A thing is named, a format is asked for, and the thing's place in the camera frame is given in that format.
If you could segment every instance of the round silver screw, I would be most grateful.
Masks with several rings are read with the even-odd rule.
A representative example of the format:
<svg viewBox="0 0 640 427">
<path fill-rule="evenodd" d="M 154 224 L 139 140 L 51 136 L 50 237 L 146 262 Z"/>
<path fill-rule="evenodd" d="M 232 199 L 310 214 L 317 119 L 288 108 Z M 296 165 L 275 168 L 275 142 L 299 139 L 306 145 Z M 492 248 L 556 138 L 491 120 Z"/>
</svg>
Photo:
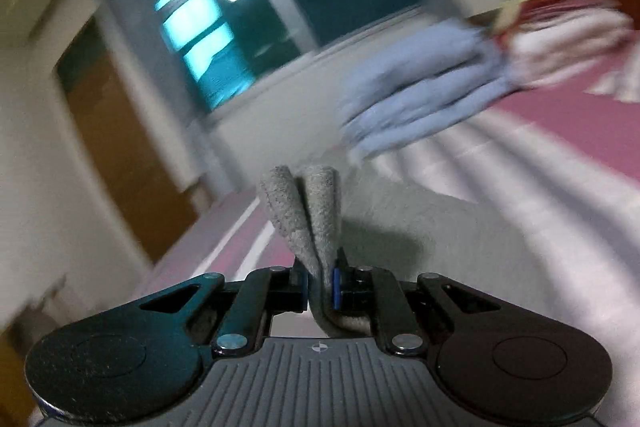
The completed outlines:
<svg viewBox="0 0 640 427">
<path fill-rule="evenodd" d="M 238 333 L 227 333 L 226 335 L 221 335 L 216 340 L 216 344 L 220 349 L 240 349 L 241 347 L 246 346 L 247 339 L 244 335 L 239 335 Z"/>
<path fill-rule="evenodd" d="M 393 342 L 394 346 L 400 349 L 400 351 L 410 351 L 422 346 L 422 339 L 413 333 L 401 333 L 400 335 L 396 335 L 393 337 L 391 342 Z"/>
</svg>

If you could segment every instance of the stack of folded clothes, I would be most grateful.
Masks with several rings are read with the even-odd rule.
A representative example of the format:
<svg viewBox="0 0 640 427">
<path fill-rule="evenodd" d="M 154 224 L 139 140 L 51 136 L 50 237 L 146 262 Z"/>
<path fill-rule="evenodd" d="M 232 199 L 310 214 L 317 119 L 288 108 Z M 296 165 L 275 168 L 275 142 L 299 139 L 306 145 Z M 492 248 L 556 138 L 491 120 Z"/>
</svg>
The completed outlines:
<svg viewBox="0 0 640 427">
<path fill-rule="evenodd" d="M 527 0 L 502 36 L 521 87 L 550 86 L 627 44 L 632 19 L 611 0 Z"/>
<path fill-rule="evenodd" d="M 498 47 L 480 30 L 448 20 L 351 73 L 338 123 L 344 140 L 369 156 L 466 120 L 513 90 Z"/>
</svg>

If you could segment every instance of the striped bed sheet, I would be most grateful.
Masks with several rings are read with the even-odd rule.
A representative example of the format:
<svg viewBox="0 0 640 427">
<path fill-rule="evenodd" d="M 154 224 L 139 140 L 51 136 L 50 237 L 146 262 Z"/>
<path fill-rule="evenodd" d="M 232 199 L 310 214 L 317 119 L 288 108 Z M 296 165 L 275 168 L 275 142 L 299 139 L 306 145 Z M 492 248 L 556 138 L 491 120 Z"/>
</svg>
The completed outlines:
<svg viewBox="0 0 640 427">
<path fill-rule="evenodd" d="M 514 94 L 373 163 L 390 178 L 492 206 L 523 231 L 557 287 L 559 318 L 612 356 L 614 388 L 600 418 L 631 427 L 640 425 L 640 105 L 584 93 L 613 66 Z M 249 190 L 201 218 L 139 295 L 207 271 L 241 280 L 292 262 Z"/>
</svg>

